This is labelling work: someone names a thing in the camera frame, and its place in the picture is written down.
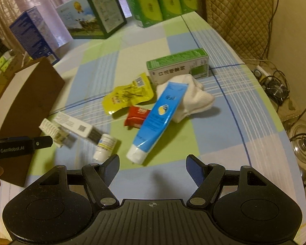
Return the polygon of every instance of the white label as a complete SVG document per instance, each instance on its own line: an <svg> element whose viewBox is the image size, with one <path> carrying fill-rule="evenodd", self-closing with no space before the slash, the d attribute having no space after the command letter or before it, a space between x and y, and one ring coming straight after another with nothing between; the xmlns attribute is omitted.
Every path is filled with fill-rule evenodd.
<svg viewBox="0 0 306 245"><path fill-rule="evenodd" d="M98 143L98 148L102 148L108 151L109 154L111 154L116 144L117 144L117 139L115 139L110 135L103 134Z"/></svg>
<svg viewBox="0 0 306 245"><path fill-rule="evenodd" d="M57 116L53 120L62 127L84 138L87 138L93 129L90 124L73 118L63 112L58 112Z"/></svg>
<svg viewBox="0 0 306 245"><path fill-rule="evenodd" d="M107 33L124 22L116 0L92 0Z"/></svg>

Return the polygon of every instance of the quilted headboard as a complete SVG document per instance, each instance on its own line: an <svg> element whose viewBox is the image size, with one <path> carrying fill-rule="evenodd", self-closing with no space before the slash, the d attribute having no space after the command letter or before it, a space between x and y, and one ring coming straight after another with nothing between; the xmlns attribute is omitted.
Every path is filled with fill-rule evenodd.
<svg viewBox="0 0 306 245"><path fill-rule="evenodd" d="M198 13L241 58L261 57L268 42L273 0L205 0L205 8L202 3Z"/></svg>

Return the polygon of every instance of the wall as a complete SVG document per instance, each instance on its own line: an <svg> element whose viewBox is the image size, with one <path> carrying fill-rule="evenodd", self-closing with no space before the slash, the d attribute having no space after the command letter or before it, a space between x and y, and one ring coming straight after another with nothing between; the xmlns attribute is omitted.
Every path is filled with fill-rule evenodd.
<svg viewBox="0 0 306 245"><path fill-rule="evenodd" d="M306 0L280 0L268 59L286 74L290 95L303 110L306 107Z"/></svg>

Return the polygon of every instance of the toothpaste tube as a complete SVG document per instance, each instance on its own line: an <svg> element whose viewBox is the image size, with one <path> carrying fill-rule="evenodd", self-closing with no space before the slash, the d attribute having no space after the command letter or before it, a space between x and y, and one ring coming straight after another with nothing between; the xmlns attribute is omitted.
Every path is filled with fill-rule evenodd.
<svg viewBox="0 0 306 245"><path fill-rule="evenodd" d="M152 111L139 129L127 158L133 163L142 164L155 146L186 93L188 84L169 82L154 105Z"/></svg>

